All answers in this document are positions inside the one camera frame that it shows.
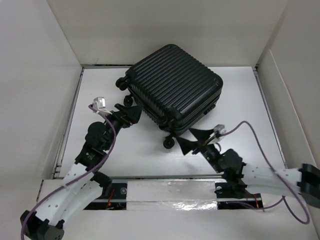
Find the black hard-shell suitcase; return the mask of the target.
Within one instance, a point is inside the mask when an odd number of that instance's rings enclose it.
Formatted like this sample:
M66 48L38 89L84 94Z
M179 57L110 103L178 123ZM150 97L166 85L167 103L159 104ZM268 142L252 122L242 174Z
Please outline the black hard-shell suitcase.
M144 112L169 135L171 149L182 135L215 108L222 78L175 44L167 44L132 65L115 85L128 90L123 103L143 105Z

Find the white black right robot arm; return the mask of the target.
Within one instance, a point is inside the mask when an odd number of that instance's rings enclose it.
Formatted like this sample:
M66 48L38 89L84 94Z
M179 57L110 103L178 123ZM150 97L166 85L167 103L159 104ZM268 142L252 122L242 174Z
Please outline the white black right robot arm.
M300 196L306 204L314 208L320 206L320 170L311 164L302 164L300 168L275 169L245 163L233 150L224 153L215 147L226 134L222 124L213 129L200 130L190 128L196 141L177 137L183 155L201 154L214 169L222 174L227 187L222 192L230 198L241 199L250 194L271 194L278 196Z

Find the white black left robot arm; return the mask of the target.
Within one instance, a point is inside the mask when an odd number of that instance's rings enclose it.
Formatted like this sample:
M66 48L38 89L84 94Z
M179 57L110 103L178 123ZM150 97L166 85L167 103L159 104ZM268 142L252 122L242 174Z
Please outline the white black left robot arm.
M95 102L89 108L104 122L93 122L88 127L85 143L60 186L21 215L21 239L60 240L68 220L94 199L111 194L112 180L100 168L109 158L119 131L137 124L143 107L117 103L116 111L107 112Z

